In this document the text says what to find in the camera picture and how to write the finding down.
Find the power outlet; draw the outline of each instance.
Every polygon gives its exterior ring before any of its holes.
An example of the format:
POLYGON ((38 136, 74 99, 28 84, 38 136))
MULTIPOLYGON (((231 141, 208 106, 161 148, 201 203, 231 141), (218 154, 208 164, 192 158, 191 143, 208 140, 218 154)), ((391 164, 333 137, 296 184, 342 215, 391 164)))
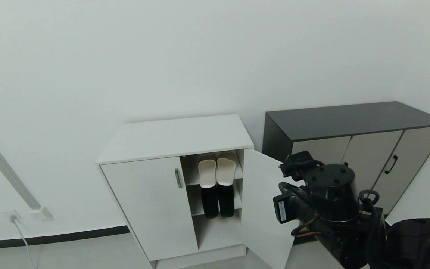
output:
POLYGON ((9 221, 11 215, 15 215, 17 220, 21 220, 21 216, 14 209, 6 209, 2 210, 1 213, 6 217, 6 220, 9 221))

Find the metal handle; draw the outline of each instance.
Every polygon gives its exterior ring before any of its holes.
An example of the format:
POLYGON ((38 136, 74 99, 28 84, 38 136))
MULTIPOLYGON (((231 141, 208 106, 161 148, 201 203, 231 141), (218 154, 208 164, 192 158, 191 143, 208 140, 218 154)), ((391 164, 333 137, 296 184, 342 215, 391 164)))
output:
POLYGON ((391 170, 393 170, 394 165, 396 165, 396 162, 398 161, 398 157, 396 155, 394 155, 393 158, 394 158, 394 163, 391 166, 391 169, 389 171, 384 171, 384 174, 386 174, 386 175, 389 174, 391 172, 391 170))
POLYGON ((179 186, 179 188, 182 187, 182 183, 180 182, 180 174, 179 174, 179 169, 176 168, 175 169, 175 178, 177 179, 177 185, 179 186))

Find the sticker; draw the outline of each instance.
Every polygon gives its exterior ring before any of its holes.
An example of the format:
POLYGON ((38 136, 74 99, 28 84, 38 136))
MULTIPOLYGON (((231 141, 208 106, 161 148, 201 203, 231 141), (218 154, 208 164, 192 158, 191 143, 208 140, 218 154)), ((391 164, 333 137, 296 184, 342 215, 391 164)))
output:
POLYGON ((281 221, 285 221, 286 220, 285 202, 283 201, 278 202, 278 208, 280 208, 281 221))

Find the black fabric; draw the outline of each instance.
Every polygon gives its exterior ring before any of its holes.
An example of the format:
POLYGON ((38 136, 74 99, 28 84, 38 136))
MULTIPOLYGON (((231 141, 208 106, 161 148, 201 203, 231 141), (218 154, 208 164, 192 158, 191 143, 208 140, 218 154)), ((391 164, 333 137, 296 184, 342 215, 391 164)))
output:
POLYGON ((208 219, 216 218, 218 216, 218 198, 217 187, 202 188, 200 191, 202 197, 203 213, 208 219))
POLYGON ((405 268, 430 269, 430 219, 395 223, 387 234, 386 259, 405 268))
POLYGON ((218 185, 218 202, 220 203, 220 215, 230 218, 235 213, 233 186, 218 185))

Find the wall trim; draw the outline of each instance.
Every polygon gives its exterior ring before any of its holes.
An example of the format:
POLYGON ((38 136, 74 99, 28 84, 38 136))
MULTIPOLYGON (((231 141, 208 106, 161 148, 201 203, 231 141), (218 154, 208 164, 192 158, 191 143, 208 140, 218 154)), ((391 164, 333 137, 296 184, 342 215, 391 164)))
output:
MULTIPOLYGON (((62 235, 50 235, 50 236, 41 236, 41 237, 29 237, 26 238, 28 245, 42 245, 42 244, 51 244, 51 243, 59 243, 59 242, 67 242, 74 240, 83 240, 89 238, 103 237, 109 235, 120 235, 130 233, 127 226, 117 226, 113 228, 105 228, 100 230, 91 230, 91 231, 83 231, 62 235)), ((24 242, 22 239, 9 239, 9 240, 0 240, 0 248, 4 247, 22 247, 24 246, 24 242)))

